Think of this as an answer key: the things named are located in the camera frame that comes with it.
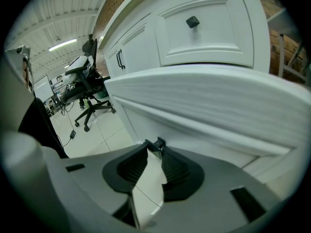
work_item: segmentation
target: whiteboard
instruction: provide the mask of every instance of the whiteboard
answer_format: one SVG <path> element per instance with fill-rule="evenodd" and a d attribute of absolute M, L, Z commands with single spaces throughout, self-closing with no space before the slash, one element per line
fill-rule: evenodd
<path fill-rule="evenodd" d="M 34 85 L 35 96 L 40 98 L 42 102 L 48 100 L 50 97 L 54 96 L 52 88 L 49 83 L 48 76 L 43 77 L 37 81 Z"/>

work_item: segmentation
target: cabinet door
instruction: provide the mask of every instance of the cabinet door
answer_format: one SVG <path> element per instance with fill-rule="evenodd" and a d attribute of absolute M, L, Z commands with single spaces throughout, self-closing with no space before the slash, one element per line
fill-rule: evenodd
<path fill-rule="evenodd" d="M 127 73 L 160 67 L 156 36 L 148 16 L 132 27 L 120 40 L 121 61 Z"/>
<path fill-rule="evenodd" d="M 106 56 L 106 63 L 109 70 L 109 75 L 111 78 L 118 77 L 125 74 L 125 69 L 122 69 L 119 66 L 117 54 L 120 51 L 121 47 L 119 43 L 115 44 L 112 49 L 109 51 L 109 54 Z"/>
<path fill-rule="evenodd" d="M 253 37 L 243 0 L 172 0 L 152 14 L 161 65 L 253 66 Z M 190 28 L 190 17 L 199 24 Z"/>

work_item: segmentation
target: black rubber flap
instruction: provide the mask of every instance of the black rubber flap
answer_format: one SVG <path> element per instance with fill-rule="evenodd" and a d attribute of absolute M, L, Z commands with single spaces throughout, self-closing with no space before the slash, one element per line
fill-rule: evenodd
<path fill-rule="evenodd" d="M 108 162 L 103 167 L 103 177 L 117 192 L 131 194 L 147 166 L 147 144 Z"/>
<path fill-rule="evenodd" d="M 204 181 L 202 167 L 189 158 L 164 146 L 162 169 L 167 179 L 163 184 L 164 202 L 185 200 L 195 193 Z"/>

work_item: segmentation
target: tile floor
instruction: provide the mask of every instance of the tile floor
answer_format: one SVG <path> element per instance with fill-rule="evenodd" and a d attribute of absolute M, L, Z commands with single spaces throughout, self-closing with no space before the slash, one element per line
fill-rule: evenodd
<path fill-rule="evenodd" d="M 64 147 L 69 158 L 116 151 L 135 144 L 122 124 L 118 112 L 112 114 L 110 109 L 96 111 L 88 121 L 89 132 L 85 132 L 85 117 L 79 120 L 79 127 L 74 125 L 74 120 L 83 112 L 79 102 L 76 101 L 71 107 L 72 104 L 67 107 L 68 114 L 65 112 L 63 116 L 58 112 L 51 117 L 63 145 L 68 143 L 72 128 L 76 131 L 75 138 Z M 142 229 L 163 204 L 163 183 L 166 183 L 166 178 L 161 161 L 148 152 L 148 165 L 133 190 L 134 205 Z"/>

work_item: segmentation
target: office chair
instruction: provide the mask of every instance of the office chair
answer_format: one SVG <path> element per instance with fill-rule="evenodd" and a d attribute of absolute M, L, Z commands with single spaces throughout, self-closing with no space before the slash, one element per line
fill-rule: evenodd
<path fill-rule="evenodd" d="M 92 35 L 88 36 L 88 41 L 82 46 L 84 56 L 76 58 L 65 72 L 65 83 L 74 83 L 75 87 L 67 91 L 63 96 L 63 103 L 70 103 L 78 99 L 86 99 L 89 108 L 75 119 L 75 126 L 79 127 L 78 120 L 86 115 L 84 120 L 84 131 L 88 132 L 87 125 L 91 115 L 96 110 L 111 109 L 112 113 L 116 110 L 109 101 L 101 102 L 94 97 L 95 93 L 105 91 L 104 81 L 110 77 L 102 78 L 96 69 L 97 39 L 93 40 Z M 97 104 L 93 105 L 90 99 L 95 99 Z"/>

